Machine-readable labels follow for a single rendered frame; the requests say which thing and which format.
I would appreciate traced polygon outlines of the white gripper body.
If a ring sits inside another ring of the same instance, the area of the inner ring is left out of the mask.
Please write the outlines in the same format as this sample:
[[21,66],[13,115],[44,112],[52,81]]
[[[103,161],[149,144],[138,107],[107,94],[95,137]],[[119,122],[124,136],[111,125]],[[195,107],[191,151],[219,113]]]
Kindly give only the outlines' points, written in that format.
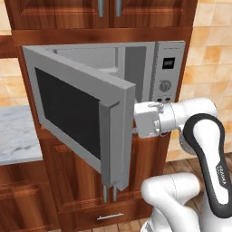
[[156,125],[159,120],[158,102],[146,101],[134,105],[134,120],[140,138],[158,137],[160,127]]

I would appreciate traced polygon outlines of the silver microwave oven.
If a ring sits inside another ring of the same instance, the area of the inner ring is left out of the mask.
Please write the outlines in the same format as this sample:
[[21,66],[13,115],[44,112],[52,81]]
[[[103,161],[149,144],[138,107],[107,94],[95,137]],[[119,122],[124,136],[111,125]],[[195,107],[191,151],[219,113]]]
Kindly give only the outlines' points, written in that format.
[[136,85],[137,102],[173,102],[183,41],[49,45],[53,53]]

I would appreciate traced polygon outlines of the silver microwave door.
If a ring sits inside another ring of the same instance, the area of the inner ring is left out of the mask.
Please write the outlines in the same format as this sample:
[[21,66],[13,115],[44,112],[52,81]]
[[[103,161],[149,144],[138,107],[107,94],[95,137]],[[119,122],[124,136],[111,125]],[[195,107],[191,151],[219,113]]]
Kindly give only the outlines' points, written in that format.
[[39,122],[96,171],[129,185],[135,85],[42,46],[23,48]]

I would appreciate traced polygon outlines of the brown wooden tall cabinet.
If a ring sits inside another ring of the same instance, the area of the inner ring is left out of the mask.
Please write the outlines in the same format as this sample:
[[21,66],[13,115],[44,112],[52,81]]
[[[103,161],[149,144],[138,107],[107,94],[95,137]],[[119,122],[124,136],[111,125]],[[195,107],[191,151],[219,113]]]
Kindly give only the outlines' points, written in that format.
[[140,194],[141,182],[151,176],[162,174],[164,170],[170,136],[165,134],[159,137],[142,139],[131,130],[129,185],[124,190],[118,190],[116,202],[109,200],[107,203],[104,203],[102,174],[87,164],[84,159],[74,153],[39,122],[23,48],[25,46],[42,46],[47,48],[49,45],[63,44],[183,41],[185,50],[174,100],[176,101],[179,97],[191,34],[192,29],[189,26],[14,31],[14,44],[17,49],[57,216],[63,212],[95,208],[103,204],[142,198]]

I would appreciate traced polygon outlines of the brown wooden cupboard door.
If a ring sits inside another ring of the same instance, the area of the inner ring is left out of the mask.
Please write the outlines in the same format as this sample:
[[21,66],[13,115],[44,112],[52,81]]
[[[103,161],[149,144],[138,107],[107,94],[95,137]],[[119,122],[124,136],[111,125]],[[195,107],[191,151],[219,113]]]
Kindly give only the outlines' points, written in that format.
[[198,0],[122,0],[121,17],[116,17],[115,0],[110,0],[110,27],[192,26],[197,3]]
[[13,30],[109,27],[109,1],[99,17],[98,0],[4,0]]

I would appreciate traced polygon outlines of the brown wooden drawer front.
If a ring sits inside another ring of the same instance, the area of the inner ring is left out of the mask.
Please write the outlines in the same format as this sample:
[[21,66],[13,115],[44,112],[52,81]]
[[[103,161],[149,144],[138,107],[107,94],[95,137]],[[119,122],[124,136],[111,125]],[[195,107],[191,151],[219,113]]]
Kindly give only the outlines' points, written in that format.
[[[123,213],[121,217],[97,220],[98,216]],[[58,214],[60,229],[62,232],[78,232],[85,229],[104,227],[121,222],[128,222],[141,218],[148,218],[152,212],[152,206],[142,198],[122,201],[112,204],[103,204],[95,208],[63,212]]]

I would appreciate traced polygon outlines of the brown wooden wall cupboard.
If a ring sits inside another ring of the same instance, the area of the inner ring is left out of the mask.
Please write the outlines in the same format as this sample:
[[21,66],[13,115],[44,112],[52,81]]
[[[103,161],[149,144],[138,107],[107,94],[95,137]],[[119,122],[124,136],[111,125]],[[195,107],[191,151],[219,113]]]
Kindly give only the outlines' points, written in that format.
[[16,58],[14,40],[11,35],[0,35],[0,59]]

